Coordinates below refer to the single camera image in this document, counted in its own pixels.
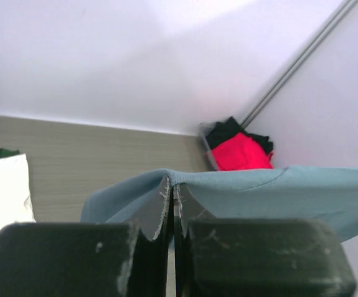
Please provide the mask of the grey blue t shirt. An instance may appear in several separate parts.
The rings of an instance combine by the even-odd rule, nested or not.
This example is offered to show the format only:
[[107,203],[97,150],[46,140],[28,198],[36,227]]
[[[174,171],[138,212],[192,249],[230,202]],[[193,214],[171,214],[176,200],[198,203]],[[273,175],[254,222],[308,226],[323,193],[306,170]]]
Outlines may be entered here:
[[358,236],[358,168],[290,166],[284,169],[185,173],[157,169],[94,192],[80,219],[119,223],[169,186],[187,186],[210,213],[221,218],[313,218],[342,241]]

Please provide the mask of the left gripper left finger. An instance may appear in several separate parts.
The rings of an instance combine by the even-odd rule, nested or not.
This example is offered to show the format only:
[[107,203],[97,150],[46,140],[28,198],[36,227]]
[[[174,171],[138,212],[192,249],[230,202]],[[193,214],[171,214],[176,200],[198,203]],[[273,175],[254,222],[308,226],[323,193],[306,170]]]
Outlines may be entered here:
[[170,182],[122,223],[16,223],[0,231],[0,296],[164,296]]

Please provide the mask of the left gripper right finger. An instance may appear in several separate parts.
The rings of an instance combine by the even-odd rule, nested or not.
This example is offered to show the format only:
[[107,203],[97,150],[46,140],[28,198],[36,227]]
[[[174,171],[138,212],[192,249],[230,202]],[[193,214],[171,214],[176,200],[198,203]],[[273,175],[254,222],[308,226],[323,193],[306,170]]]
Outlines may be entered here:
[[178,296],[354,296],[333,230],[318,220],[217,218],[173,188]]

